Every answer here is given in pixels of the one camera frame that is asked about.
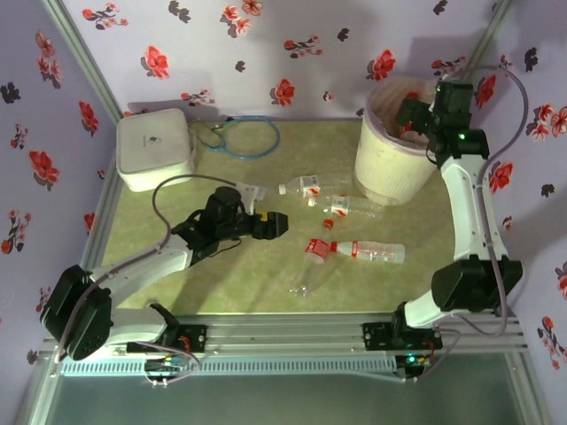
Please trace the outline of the translucent bin liner bag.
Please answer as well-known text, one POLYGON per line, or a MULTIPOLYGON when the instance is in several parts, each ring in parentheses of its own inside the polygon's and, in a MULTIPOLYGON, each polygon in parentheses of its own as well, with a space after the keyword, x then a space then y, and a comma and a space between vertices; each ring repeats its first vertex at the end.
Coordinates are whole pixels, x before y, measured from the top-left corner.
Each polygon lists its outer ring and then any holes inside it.
POLYGON ((411 155, 424 155, 428 143, 424 135, 408 131, 400 134, 396 113, 409 92, 417 92, 419 100, 432 103, 435 97, 436 79, 398 75, 381 80, 367 97, 364 117, 370 128, 394 148, 411 155))

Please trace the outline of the clear bottle white-red label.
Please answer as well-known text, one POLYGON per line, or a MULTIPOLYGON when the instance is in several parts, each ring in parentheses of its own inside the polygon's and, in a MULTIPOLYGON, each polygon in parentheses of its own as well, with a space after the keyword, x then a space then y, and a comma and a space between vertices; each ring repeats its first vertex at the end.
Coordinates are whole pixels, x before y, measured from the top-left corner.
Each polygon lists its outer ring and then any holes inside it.
POLYGON ((346 193, 352 185, 352 177, 345 173, 311 174, 296 177, 277 186, 279 195, 321 197, 346 193))
POLYGON ((307 205, 316 207, 324 213, 340 217, 364 216, 381 218, 384 214, 384 207, 381 204, 365 197, 339 195, 310 197, 307 200, 307 205))

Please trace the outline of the white round waste bin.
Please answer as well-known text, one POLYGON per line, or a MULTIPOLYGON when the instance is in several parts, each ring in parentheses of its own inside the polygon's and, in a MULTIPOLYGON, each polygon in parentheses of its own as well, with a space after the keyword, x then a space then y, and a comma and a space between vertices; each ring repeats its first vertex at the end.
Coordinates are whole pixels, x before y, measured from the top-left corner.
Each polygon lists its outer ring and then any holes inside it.
POLYGON ((382 205, 403 205, 430 179, 435 166, 424 155, 400 151, 377 135, 362 115, 354 181, 362 194, 382 205))

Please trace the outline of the white bottle red cap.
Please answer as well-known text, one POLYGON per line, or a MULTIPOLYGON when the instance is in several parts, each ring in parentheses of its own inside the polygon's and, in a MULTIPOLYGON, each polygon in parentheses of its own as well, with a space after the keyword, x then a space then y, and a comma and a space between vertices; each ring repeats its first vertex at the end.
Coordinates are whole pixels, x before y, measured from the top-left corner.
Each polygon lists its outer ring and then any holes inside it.
POLYGON ((330 251, 348 257, 367 261, 402 264, 405 260, 405 246, 398 243, 373 241, 332 242, 330 251))

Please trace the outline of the blue stethoscope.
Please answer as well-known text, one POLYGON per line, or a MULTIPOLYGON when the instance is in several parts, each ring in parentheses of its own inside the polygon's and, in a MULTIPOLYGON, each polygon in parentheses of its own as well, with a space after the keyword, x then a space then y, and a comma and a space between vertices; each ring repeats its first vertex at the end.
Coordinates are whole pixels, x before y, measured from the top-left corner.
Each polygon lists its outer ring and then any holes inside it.
POLYGON ((242 159, 242 160, 252 160, 252 159, 259 159, 265 158, 267 155, 271 154, 281 142, 281 133, 276 124, 265 116, 260 115, 248 115, 248 116, 240 116, 240 117, 228 117, 223 122, 219 123, 206 123, 203 120, 195 119, 190 122, 190 128, 192 128, 193 124, 199 124, 202 128, 207 129, 210 133, 212 133, 217 139, 217 144, 210 144, 203 140, 198 134, 195 134, 195 137, 210 151, 213 152, 222 152, 226 153, 232 158, 242 159), (254 153, 254 154, 240 154, 232 151, 228 146, 227 138, 221 133, 225 127, 229 127, 232 125, 236 125, 239 123, 246 123, 246 122, 260 122, 263 124, 268 125, 268 127, 274 133, 274 140, 273 143, 264 151, 254 153))

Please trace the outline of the white square lidded box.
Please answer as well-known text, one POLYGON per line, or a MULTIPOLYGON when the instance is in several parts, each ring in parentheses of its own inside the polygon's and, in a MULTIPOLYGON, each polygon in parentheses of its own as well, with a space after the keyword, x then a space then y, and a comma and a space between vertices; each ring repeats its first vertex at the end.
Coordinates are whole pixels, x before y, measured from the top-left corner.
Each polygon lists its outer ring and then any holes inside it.
POLYGON ((156 189, 164 180, 195 171, 192 130, 180 109, 132 115, 116 128, 116 169, 129 190, 156 189))

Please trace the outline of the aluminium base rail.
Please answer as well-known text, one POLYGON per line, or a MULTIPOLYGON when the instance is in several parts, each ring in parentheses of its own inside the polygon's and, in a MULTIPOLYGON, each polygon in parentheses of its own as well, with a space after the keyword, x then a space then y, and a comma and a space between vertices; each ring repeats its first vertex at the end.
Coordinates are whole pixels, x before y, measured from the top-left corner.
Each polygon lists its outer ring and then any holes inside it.
MULTIPOLYGON (((180 325, 206 327, 205 347, 213 356, 342 355, 349 352, 409 353, 392 340, 392 319, 382 313, 197 314, 176 318, 180 325)), ((106 324, 75 331, 67 340, 71 359, 126 356, 144 352, 166 333, 166 320, 152 308, 119 309, 106 324)), ((515 319, 496 338, 460 321, 437 328, 435 354, 451 344, 458 353, 525 352, 527 343, 515 319)))

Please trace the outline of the aluminium frame post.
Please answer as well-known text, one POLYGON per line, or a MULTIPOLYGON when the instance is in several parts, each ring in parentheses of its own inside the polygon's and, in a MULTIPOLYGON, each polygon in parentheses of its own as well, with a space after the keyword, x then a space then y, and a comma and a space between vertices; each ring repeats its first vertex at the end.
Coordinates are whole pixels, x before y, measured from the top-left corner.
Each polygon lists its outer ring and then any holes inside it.
POLYGON ((122 118, 119 103, 116 101, 103 73, 92 56, 80 30, 75 25, 68 9, 64 5, 63 0, 39 1, 57 26, 58 31, 61 33, 68 48, 89 80, 90 85, 95 90, 106 112, 112 121, 117 124, 122 118))
POLYGON ((490 19, 479 41, 473 49, 467 65, 463 68, 463 77, 469 79, 482 65, 484 56, 499 32, 509 10, 517 3, 517 0, 494 0, 490 13, 490 19))

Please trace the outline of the aluminium side rail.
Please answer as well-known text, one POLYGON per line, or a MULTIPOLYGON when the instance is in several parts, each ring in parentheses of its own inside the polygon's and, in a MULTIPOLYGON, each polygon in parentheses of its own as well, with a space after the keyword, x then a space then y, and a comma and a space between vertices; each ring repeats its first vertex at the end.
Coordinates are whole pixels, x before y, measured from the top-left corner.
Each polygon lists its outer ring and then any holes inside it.
POLYGON ((121 179, 113 169, 105 177, 104 187, 95 211, 94 223, 78 264, 84 272, 89 272, 102 264, 121 188, 121 179))

